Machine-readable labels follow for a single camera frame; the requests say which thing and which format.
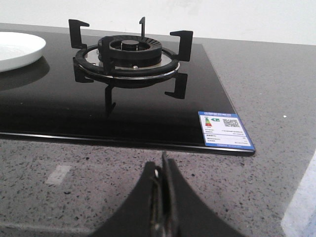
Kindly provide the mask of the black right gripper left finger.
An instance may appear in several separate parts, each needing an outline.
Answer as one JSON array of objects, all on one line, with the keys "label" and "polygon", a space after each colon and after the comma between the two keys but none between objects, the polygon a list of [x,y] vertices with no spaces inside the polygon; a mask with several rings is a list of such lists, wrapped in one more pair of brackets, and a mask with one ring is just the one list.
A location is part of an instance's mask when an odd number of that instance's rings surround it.
[{"label": "black right gripper left finger", "polygon": [[145,164],[136,186],[118,210],[91,237],[158,237],[157,183],[154,162]]}]

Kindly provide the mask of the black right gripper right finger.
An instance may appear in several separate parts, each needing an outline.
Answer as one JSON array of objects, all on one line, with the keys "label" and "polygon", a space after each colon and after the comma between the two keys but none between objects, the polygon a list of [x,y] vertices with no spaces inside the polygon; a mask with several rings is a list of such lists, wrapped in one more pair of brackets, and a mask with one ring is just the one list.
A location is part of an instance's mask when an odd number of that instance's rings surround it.
[{"label": "black right gripper right finger", "polygon": [[175,160],[162,153],[162,168],[170,196],[172,230],[177,237],[241,237],[198,197]]}]

